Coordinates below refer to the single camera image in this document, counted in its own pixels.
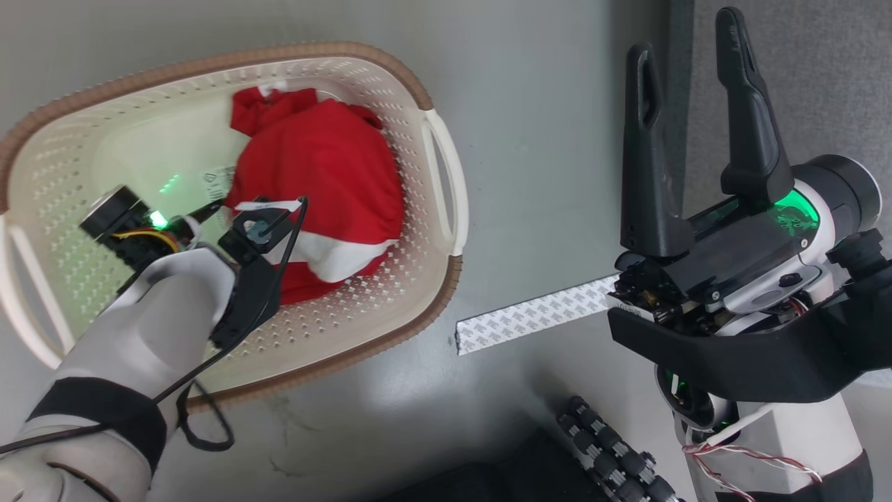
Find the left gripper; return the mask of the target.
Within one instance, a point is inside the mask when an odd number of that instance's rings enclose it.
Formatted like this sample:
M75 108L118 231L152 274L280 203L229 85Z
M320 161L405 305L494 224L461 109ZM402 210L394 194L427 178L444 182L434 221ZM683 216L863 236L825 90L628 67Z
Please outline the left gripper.
M197 244L201 225L223 204L223 200L215 200L190 213L167 218L126 185L118 185L91 207L79 228L139 273L154 261Z

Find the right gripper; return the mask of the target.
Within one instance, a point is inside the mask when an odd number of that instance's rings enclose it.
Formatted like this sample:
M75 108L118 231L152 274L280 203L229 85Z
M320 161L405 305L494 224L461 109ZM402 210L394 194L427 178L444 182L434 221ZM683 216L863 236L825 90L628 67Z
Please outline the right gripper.
M683 219L654 48L638 43L626 54L625 252L608 307L692 337L772 330L805 314L831 283L829 249L882 212L878 182L859 162L821 155L791 169L744 15L732 6L716 14L716 70L728 105L721 187L733 197Z

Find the red cloth garment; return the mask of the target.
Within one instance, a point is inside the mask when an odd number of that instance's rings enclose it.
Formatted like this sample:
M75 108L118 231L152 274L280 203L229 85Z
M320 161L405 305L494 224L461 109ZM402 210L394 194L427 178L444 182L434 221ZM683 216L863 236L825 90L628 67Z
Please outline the red cloth garment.
M397 163L369 109L315 89L243 89L230 126L248 137L225 204L309 202L281 285L283 305L321 298L374 274L399 241L405 214Z

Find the grey fabric sofa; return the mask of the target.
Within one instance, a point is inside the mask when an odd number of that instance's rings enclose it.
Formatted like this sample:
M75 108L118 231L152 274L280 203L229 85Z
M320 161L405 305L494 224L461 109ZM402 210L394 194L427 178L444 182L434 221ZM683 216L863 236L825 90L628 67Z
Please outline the grey fabric sofa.
M892 0L671 0L666 134L681 165L683 211L724 198L727 95L717 76L716 14L744 14L793 165L817 155L860 162L879 182L877 227L892 244Z

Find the white printed care label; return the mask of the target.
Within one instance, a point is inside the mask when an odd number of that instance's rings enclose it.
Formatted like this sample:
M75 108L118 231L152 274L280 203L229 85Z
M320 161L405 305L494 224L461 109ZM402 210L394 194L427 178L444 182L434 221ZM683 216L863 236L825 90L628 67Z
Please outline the white printed care label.
M207 169L199 175L207 200L224 200L229 194L235 177L235 165Z

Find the beige perforated laundry basket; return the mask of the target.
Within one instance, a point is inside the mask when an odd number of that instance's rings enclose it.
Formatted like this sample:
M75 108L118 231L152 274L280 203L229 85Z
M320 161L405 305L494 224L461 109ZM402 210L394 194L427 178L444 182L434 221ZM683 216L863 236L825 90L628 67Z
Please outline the beige perforated laundry basket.
M238 90L313 88L383 123L406 216L374 274L283 306L203 383L227 406L332 374L421 333L459 283L470 213L448 127L414 73L347 41L265 47L172 64L54 100L0 135L0 306L54 370L130 270L79 229L127 185L163 216L207 200L199 175L236 164Z

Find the white printed tape strip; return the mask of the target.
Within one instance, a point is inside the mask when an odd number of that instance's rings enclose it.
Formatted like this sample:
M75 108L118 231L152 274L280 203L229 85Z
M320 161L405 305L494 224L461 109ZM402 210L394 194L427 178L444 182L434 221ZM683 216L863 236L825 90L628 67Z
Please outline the white printed tape strip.
M571 288L479 314L456 323L456 354L466 356L487 347L541 333L608 310L608 294L619 275L600 277Z

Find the black roller wheel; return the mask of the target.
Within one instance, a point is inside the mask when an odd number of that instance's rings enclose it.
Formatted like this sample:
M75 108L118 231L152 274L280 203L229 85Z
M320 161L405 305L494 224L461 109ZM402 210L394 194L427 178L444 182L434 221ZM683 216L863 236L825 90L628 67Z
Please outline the black roller wheel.
M581 396L571 396L555 421L612 502L687 502L656 472L655 457L633 449Z

